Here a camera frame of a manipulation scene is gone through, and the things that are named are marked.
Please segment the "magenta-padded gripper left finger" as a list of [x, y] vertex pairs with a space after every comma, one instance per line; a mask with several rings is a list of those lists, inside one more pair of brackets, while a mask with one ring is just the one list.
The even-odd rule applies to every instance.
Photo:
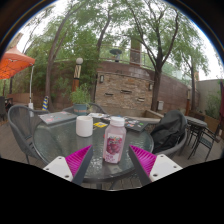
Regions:
[[93, 147], [89, 145], [67, 157], [56, 157], [44, 167], [44, 170], [76, 185], [81, 185], [92, 156]]

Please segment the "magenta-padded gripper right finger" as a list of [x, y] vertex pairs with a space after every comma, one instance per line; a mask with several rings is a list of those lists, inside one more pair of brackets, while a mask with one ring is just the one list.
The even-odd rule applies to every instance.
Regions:
[[130, 145], [128, 154], [143, 186], [182, 169], [166, 155], [154, 155], [137, 146]]

